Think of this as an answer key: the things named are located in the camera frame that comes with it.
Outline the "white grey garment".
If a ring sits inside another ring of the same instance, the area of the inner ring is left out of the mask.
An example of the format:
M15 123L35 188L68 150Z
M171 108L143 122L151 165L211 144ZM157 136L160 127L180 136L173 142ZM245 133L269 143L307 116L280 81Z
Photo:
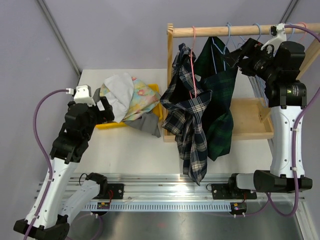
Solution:
M129 111L134 94L134 84L129 73L114 74L103 81L107 91L101 88L103 97L106 97L112 107L114 122L120 123Z

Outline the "dark green plaid skirt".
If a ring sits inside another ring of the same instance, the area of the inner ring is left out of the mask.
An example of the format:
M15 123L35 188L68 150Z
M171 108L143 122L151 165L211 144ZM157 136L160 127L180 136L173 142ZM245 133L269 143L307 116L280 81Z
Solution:
M203 90L211 100L201 121L206 136L207 156L212 161L230 153L234 120L230 110L238 69L224 62L229 50L218 37L209 37L194 64Z

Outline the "pastel floral garment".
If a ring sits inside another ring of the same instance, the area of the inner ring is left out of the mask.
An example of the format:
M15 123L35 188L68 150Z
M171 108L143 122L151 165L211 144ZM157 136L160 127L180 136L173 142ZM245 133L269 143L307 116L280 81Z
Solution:
M160 94L129 73L114 74L103 81L100 96L112 107L114 122L134 121L152 111Z

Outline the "grey pleated skirt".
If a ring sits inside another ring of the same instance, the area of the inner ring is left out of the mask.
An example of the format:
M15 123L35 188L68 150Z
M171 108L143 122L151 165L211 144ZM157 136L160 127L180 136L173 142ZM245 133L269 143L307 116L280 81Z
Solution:
M137 87L128 109L128 116L123 123L127 127L138 129L153 136L160 137L158 128L159 117L153 113L153 108L160 103L160 94L147 87Z

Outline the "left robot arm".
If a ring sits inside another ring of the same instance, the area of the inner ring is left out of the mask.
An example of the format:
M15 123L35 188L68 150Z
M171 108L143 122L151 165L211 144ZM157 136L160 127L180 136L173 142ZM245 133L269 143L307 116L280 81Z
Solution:
M48 172L39 195L28 215L15 222L15 232L23 234L25 239L64 240L83 207L94 198L107 196L107 177L92 172L80 189L62 204L71 175L89 147L94 128L113 119L112 107L104 96L94 105L68 103L65 122L46 157Z

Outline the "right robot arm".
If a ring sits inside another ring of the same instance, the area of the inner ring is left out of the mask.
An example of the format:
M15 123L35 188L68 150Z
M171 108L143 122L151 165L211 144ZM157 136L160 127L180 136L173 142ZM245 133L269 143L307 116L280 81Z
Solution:
M283 41L279 47L249 38L240 48L227 53L225 61L249 77L265 82L264 93L273 118L273 153L269 170L234 173L227 193L239 198L245 190L258 193L294 193L310 190L301 153L303 112L307 109L307 88L297 77L305 59L303 45Z

